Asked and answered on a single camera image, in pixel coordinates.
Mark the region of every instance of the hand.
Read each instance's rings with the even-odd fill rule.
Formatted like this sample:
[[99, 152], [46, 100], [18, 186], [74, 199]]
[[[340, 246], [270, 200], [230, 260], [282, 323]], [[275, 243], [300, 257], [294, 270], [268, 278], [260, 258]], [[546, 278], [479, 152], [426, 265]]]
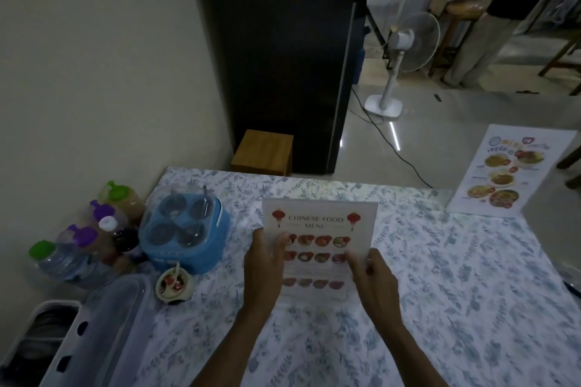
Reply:
[[243, 310], [268, 320], [282, 288], [285, 247], [288, 233], [278, 236], [272, 257], [264, 244], [263, 229], [252, 233], [252, 244], [244, 256]]
[[399, 306], [397, 279], [376, 248], [369, 250], [366, 266], [352, 252], [346, 253], [353, 280], [367, 315], [384, 338], [405, 328]]

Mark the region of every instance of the paper menu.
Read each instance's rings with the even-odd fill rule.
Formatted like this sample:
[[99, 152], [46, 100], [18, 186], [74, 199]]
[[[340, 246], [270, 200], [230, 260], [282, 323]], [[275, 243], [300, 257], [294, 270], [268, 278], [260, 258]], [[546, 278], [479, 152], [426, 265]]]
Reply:
[[263, 199], [264, 238], [290, 234], [281, 297], [318, 302], [359, 301], [345, 251], [367, 256], [376, 202]]
[[447, 211], [518, 215], [576, 133], [490, 125]]

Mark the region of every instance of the floral tablecloth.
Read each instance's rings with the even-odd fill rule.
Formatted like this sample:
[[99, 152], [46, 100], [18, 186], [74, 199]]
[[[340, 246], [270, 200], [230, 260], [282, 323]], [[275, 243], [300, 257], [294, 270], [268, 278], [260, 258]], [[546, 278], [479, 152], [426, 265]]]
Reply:
[[[444, 212], [449, 192], [170, 167], [159, 185], [207, 185], [232, 215], [222, 262], [190, 302], [159, 306], [136, 387], [188, 386], [234, 321], [260, 200], [379, 202], [373, 246], [399, 280], [403, 319], [450, 386], [581, 385], [577, 305], [524, 219]], [[401, 386], [360, 305], [278, 307], [244, 386]]]

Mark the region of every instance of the pants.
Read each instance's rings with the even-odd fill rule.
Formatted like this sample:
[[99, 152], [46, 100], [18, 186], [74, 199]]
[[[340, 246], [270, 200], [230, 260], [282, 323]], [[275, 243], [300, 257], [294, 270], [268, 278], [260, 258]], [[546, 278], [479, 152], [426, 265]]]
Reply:
[[498, 55], [520, 20], [503, 19], [488, 13], [474, 24], [472, 31], [456, 55], [454, 64], [444, 76], [444, 82], [451, 87], [473, 87], [488, 65]]

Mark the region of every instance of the fan base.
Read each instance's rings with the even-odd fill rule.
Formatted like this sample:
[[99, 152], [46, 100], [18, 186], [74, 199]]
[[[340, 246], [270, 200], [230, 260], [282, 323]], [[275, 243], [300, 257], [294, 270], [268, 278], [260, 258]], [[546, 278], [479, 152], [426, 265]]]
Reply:
[[369, 113], [374, 113], [376, 115], [381, 115], [390, 119], [396, 119], [402, 114], [403, 104], [398, 99], [390, 98], [388, 101], [388, 106], [385, 109], [379, 108], [380, 100], [381, 95], [371, 95], [367, 97], [364, 106], [365, 110]]

